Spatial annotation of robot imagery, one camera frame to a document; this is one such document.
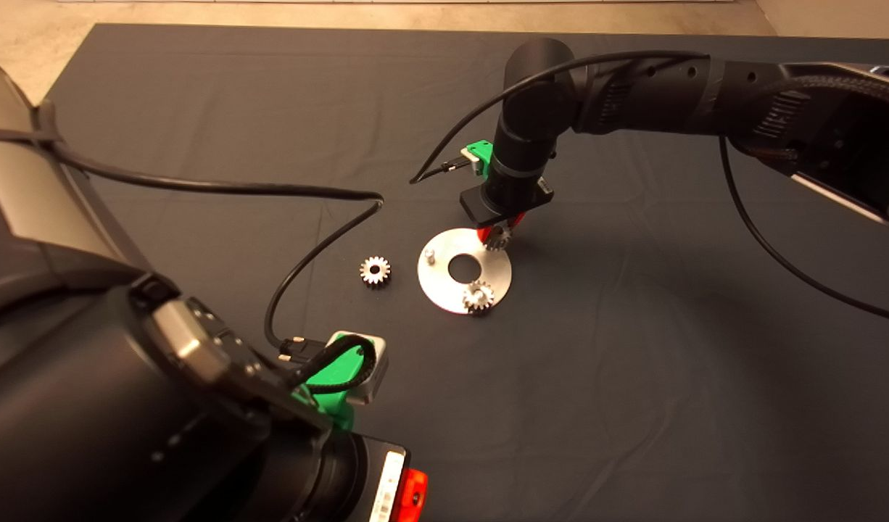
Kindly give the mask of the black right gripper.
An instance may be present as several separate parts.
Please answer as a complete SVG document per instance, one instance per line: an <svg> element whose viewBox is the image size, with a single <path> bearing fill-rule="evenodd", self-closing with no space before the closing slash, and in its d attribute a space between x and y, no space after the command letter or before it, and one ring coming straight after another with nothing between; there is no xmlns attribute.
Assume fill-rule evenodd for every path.
<svg viewBox="0 0 889 522"><path fill-rule="evenodd" d="M459 204L474 225L494 225L508 220L508 229L514 231L524 219L525 212L548 204L554 196L553 188L547 185L544 178L521 182L488 179L462 191ZM477 229L481 244L488 244L492 231L492 227Z"/></svg>

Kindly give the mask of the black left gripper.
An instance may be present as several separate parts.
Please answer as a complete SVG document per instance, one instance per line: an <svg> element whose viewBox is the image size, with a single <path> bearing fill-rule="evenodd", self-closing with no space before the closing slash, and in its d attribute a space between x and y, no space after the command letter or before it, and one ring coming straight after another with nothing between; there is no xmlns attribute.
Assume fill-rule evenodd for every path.
<svg viewBox="0 0 889 522"><path fill-rule="evenodd" d="M356 473L354 503L348 521L417 522L423 512L428 476L408 469L410 450L376 437L354 435Z"/></svg>

